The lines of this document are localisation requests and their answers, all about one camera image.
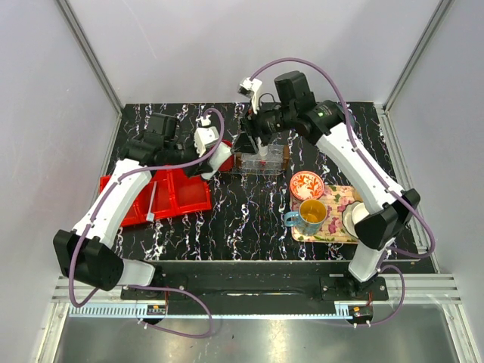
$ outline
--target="blue mug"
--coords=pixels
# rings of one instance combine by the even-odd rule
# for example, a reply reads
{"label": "blue mug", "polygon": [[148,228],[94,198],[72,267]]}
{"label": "blue mug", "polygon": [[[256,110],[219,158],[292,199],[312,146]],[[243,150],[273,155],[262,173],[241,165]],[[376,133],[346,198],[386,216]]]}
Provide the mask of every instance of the blue mug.
{"label": "blue mug", "polygon": [[300,234],[313,236],[319,232],[326,218],[326,206],[317,199],[308,199],[301,203],[299,210],[284,215],[284,225],[296,227]]}

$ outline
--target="patterned bowl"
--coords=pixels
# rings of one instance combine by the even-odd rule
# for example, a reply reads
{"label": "patterned bowl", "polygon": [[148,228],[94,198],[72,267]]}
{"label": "patterned bowl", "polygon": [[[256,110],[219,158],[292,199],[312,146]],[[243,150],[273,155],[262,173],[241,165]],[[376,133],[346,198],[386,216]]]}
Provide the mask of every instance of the patterned bowl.
{"label": "patterned bowl", "polygon": [[313,172],[297,172],[290,179],[290,192],[297,200],[319,199],[323,191],[323,179]]}

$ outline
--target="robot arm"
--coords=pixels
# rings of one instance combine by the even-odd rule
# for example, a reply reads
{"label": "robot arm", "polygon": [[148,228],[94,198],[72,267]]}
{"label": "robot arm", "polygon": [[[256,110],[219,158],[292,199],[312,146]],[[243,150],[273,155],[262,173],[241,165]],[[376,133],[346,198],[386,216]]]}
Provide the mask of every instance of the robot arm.
{"label": "robot arm", "polygon": [[[249,86],[256,85],[255,91],[251,88],[241,92],[252,98],[252,101],[260,88],[260,84],[254,81]],[[240,88],[245,85],[248,85],[247,80]],[[355,137],[357,148],[387,181],[389,190],[382,186],[350,143],[340,106],[332,101],[317,103],[303,73],[285,73],[275,79],[275,85],[281,105],[270,110],[249,109],[240,121],[241,132],[234,143],[234,150],[256,154],[259,152],[259,141],[264,146],[270,142],[274,133],[295,129],[339,166],[360,193],[369,212],[361,221],[353,221],[361,243],[349,264],[349,272],[354,280],[352,285],[361,285],[376,276],[378,263],[386,247],[402,232],[411,218],[409,211],[389,191],[403,196],[413,207],[420,202],[420,196],[415,189],[404,191],[401,185],[381,169]],[[253,101],[254,104],[258,107],[258,102]]]}
{"label": "robot arm", "polygon": [[[76,280],[102,290],[111,290],[116,285],[147,286],[151,283],[155,271],[152,265],[121,259],[111,248],[122,220],[155,171],[136,172],[122,181],[119,181],[119,177],[144,166],[175,165],[196,160],[219,138],[216,128],[209,127],[209,120],[203,119],[203,127],[195,131],[194,142],[182,147],[174,141],[177,122],[176,118],[154,113],[147,129],[126,143],[113,175],[91,209],[74,225],[72,231],[59,230],[56,233],[54,248],[64,276],[69,275],[75,245],[86,225],[90,225],[79,251],[74,272]],[[201,174],[208,179],[230,156],[230,147],[221,143],[207,163],[186,168],[185,174]]]}

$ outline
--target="mug handle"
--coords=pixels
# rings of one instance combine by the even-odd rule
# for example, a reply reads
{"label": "mug handle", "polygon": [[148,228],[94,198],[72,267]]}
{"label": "mug handle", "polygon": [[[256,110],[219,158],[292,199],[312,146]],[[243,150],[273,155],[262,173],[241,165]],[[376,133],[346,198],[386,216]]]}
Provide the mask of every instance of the mug handle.
{"label": "mug handle", "polygon": [[286,227],[295,227],[296,225],[299,224],[299,212],[293,211],[293,212],[287,212],[284,214],[284,225]]}

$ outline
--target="table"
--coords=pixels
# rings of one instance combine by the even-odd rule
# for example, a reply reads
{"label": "table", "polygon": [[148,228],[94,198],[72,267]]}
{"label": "table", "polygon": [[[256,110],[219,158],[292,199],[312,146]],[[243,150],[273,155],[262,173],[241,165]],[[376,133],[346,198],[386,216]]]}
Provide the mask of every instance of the table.
{"label": "table", "polygon": [[[196,118],[208,107],[222,112],[226,127],[224,138],[233,141],[237,136],[237,118],[247,110],[245,103],[126,105],[108,172],[112,173],[122,145],[147,126],[152,112],[178,116],[180,140],[186,140],[196,127]],[[356,118],[357,136],[383,169],[395,178],[374,105],[351,102],[349,108]],[[213,125],[218,125],[215,116],[213,120]],[[282,223],[283,215],[290,210],[288,183],[292,174],[310,170],[319,174],[326,184],[349,185],[345,175],[295,132],[279,135],[275,143],[289,144],[291,162],[286,173],[270,176],[218,173],[209,181],[211,211],[122,228],[115,251],[125,258],[146,260],[351,259],[355,245],[300,243],[293,240],[289,228]],[[397,238],[396,245],[417,252],[409,227]]]}

